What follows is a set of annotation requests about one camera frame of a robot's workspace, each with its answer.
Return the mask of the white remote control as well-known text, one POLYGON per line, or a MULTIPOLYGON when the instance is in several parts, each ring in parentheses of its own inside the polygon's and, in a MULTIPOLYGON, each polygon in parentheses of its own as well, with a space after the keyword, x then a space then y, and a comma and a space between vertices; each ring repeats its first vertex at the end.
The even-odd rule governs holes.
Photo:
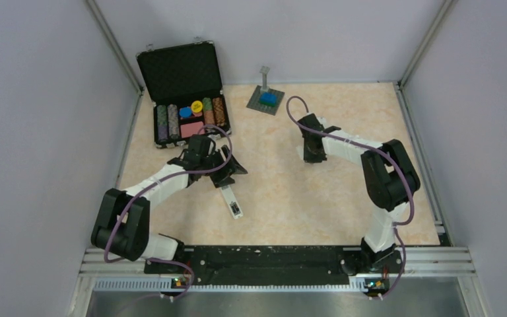
POLYGON ((230 186, 223 186, 221 189, 222 196, 230 210, 230 214, 234 219, 239 219, 243 217, 243 211, 240 207, 234 192, 230 186))

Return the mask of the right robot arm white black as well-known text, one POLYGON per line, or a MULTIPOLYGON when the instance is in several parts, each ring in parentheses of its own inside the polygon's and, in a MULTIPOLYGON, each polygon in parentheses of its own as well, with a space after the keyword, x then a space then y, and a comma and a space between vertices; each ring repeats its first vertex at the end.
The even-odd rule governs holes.
POLYGON ((397 227, 411 222, 413 195, 421 186, 402 142, 392 139, 377 143, 351 136, 336 126, 325 128, 315 114, 304 116, 297 124, 304 140, 304 161, 314 164, 336 156, 361 167, 366 192, 375 205, 357 259, 342 260, 341 267, 347 274, 356 275, 378 272, 397 261, 397 227))

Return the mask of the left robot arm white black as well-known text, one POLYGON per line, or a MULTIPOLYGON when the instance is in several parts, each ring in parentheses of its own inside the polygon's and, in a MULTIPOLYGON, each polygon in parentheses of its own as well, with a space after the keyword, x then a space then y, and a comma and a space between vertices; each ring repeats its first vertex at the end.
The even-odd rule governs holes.
POLYGON ((184 253, 179 251, 182 242, 163 234, 151 234, 151 211, 176 192, 209 177, 214 187, 222 190, 232 216, 237 219, 243 212, 230 193, 230 185, 235 183, 233 175, 247 172, 234 158, 230 145, 218 148, 210 137, 193 135, 187 148, 156 174, 124 190, 111 188, 105 192, 90 243, 105 255, 113 253, 122 260, 159 259, 168 272, 177 273, 186 262, 184 253))

